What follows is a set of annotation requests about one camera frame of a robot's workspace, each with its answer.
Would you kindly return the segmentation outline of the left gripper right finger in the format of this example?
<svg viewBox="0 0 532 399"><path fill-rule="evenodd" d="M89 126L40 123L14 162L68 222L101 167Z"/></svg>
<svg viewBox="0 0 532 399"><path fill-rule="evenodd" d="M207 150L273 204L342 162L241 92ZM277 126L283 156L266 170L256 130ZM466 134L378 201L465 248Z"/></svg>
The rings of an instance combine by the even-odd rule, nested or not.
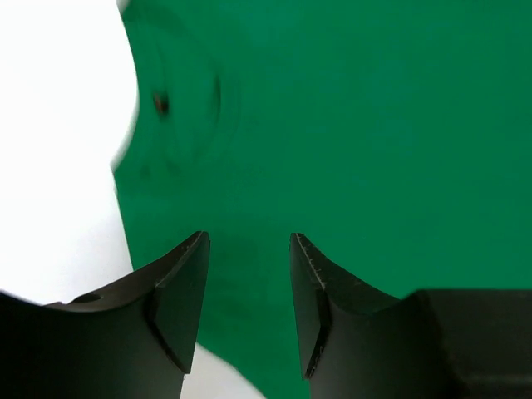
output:
<svg viewBox="0 0 532 399"><path fill-rule="evenodd" d="M421 289L395 298L290 238L301 373L313 398L528 398L531 293Z"/></svg>

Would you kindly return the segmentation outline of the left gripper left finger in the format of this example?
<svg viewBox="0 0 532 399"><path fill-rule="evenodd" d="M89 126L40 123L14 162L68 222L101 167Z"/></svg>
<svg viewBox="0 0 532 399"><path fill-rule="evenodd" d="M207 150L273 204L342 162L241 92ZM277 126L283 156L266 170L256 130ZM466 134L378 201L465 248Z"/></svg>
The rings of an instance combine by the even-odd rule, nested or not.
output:
<svg viewBox="0 0 532 399"><path fill-rule="evenodd" d="M4 398L177 398L190 373L209 268L192 234L70 303L1 297Z"/></svg>

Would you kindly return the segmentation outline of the green t shirt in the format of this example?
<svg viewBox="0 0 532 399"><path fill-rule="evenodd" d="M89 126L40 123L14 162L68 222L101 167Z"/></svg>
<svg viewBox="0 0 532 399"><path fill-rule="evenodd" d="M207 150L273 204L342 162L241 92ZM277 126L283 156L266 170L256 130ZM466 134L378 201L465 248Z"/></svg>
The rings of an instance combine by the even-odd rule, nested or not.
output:
<svg viewBox="0 0 532 399"><path fill-rule="evenodd" d="M289 237L402 296L531 285L528 1L131 1L132 262L209 233L199 343L305 398Z"/></svg>

